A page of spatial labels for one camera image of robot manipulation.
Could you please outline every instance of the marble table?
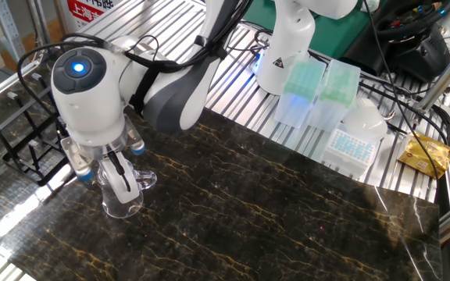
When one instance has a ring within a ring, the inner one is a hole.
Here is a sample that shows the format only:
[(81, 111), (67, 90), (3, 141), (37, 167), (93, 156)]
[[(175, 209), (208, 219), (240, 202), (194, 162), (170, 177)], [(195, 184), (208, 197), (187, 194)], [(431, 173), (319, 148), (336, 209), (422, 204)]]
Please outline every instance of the marble table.
[[(7, 100), (0, 118), (14, 110)], [(50, 196), (0, 160), (0, 253), (36, 280), (441, 279), (436, 205), (350, 180), (207, 109), (173, 136), (127, 114), (147, 146), (127, 157), (159, 178), (129, 219), (104, 213), (96, 184)]]

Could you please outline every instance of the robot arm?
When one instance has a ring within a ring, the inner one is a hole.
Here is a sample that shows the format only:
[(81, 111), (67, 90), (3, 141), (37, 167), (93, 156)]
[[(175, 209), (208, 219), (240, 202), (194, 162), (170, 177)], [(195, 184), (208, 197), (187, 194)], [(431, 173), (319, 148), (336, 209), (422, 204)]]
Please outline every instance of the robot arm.
[[(251, 0), (206, 1), (205, 22), (191, 52), (193, 63), (186, 67), (160, 57), (154, 62), (154, 54), (150, 52), (138, 56), (85, 47), (62, 55), (52, 71), (52, 93), (70, 134), (62, 140), (62, 147), (76, 174), (84, 180), (91, 178), (91, 164), (97, 161), (121, 203), (138, 197), (136, 179), (121, 151), (130, 148), (138, 155), (145, 145), (123, 114), (124, 107), (133, 106), (158, 131), (165, 133), (193, 126), (204, 109), (209, 85), (220, 64), (216, 50), (226, 54), (224, 49), (237, 23), (233, 19), (243, 15), (251, 3)], [(258, 73), (260, 86), (266, 85), (265, 78), (273, 81), (287, 78), (287, 71), (279, 71), (284, 69), (283, 64), (279, 67), (273, 62), (287, 61), (308, 49), (315, 30), (309, 9), (337, 19), (349, 13), (356, 3), (357, 0), (276, 0), (277, 22), (263, 60), (265, 66), (260, 66)], [(113, 44), (124, 50), (137, 41), (121, 37)], [(210, 47), (214, 52), (207, 52)]]
[[(239, 7), (247, 9), (249, 5), (249, 0), (208, 1), (197, 41), (200, 44), (194, 45), (191, 59), (202, 54), (204, 48), (225, 52), (235, 28), (230, 28), (232, 19)], [(223, 39), (210, 46), (209, 42), (217, 37)], [(113, 44), (123, 50), (137, 41), (121, 37)], [(209, 85), (220, 64), (219, 54), (210, 52), (189, 67), (164, 71), (132, 62), (128, 56), (103, 48), (76, 48), (62, 55), (52, 71), (52, 93), (70, 135), (62, 140), (62, 146), (74, 171), (88, 180), (93, 176), (93, 161), (99, 162), (121, 203), (139, 195), (136, 179), (121, 151), (130, 148), (137, 155), (145, 149), (138, 132), (123, 114), (124, 107), (133, 106), (159, 131), (189, 129), (204, 109)], [(153, 62), (152, 56), (141, 54), (156, 66), (167, 62), (165, 58)]]

